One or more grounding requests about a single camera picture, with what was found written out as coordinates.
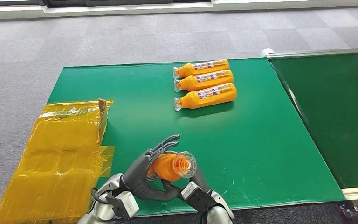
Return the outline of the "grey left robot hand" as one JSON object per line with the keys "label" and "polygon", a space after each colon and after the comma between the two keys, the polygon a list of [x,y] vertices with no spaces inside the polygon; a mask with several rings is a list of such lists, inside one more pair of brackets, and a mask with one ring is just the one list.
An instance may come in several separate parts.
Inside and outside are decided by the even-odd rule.
{"label": "grey left robot hand", "polygon": [[179,188],[168,181],[161,180],[164,190],[154,189],[146,179],[152,163],[167,149],[177,146],[179,134],[172,135],[154,148],[144,151],[122,176],[122,183],[137,198],[142,200],[170,201],[179,194]]}

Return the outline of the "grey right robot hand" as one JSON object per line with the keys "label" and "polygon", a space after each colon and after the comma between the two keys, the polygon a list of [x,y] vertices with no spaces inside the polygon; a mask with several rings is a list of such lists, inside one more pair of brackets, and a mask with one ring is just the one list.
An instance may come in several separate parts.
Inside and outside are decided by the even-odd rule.
{"label": "grey right robot hand", "polygon": [[204,192],[207,194],[210,194],[211,191],[205,176],[203,175],[200,167],[197,167],[194,173],[194,176],[190,178],[190,181],[193,181],[195,184],[197,184]]}

